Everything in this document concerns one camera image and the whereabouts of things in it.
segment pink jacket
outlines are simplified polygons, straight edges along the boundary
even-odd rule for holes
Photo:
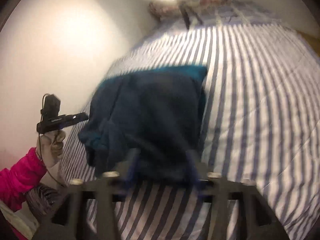
[[[36,148],[31,148],[10,170],[0,171],[0,200],[12,211],[21,209],[24,194],[37,186],[46,172]]]

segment hand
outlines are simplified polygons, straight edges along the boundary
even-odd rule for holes
[[[63,140],[65,137],[66,133],[63,130],[58,130],[40,136],[40,141],[38,139],[36,152],[47,168],[53,167],[63,157]]]

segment metal bolt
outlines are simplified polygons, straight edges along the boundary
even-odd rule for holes
[[[218,172],[208,172],[207,177],[210,179],[220,179],[221,178],[221,173]]]
[[[120,174],[117,171],[107,171],[107,172],[104,172],[102,176],[105,178],[116,178],[116,177],[119,177]]]
[[[82,179],[71,179],[69,181],[70,185],[81,185],[83,184],[83,180]]]
[[[246,186],[256,186],[257,185],[256,182],[251,179],[243,179],[243,180],[241,180],[241,183]]]

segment cable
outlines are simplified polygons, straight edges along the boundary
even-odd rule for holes
[[[43,107],[44,107],[44,105],[43,105],[44,98],[45,98],[47,95],[49,95],[49,94],[44,94],[44,96],[42,97],[42,109],[43,109]],[[50,176],[58,185],[60,185],[61,187],[66,187],[65,185],[63,185],[62,183],[60,183],[59,181],[57,181],[57,180],[51,175],[51,173],[49,172],[47,166],[45,165],[45,163],[44,163],[44,161],[43,161],[43,159],[42,159],[40,133],[38,133],[38,138],[39,138],[39,151],[40,151],[40,156],[39,156],[39,157],[40,157],[41,161],[43,162],[43,164],[44,164],[44,166],[45,166],[45,169],[47,170],[47,173],[49,174],[49,176]]]

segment bed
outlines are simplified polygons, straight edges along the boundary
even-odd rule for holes
[[[166,20],[120,58],[105,78],[162,66],[207,65],[202,161],[232,181],[254,181],[291,240],[304,239],[320,214],[319,58],[297,33],[253,2],[233,1],[200,13],[204,25],[186,30]],[[89,112],[90,99],[84,106]],[[73,127],[59,171],[95,179]],[[115,214],[122,239],[203,238],[208,203],[194,190],[144,182]],[[229,204],[228,238],[236,238],[237,203]],[[96,203],[88,202],[95,230]]]

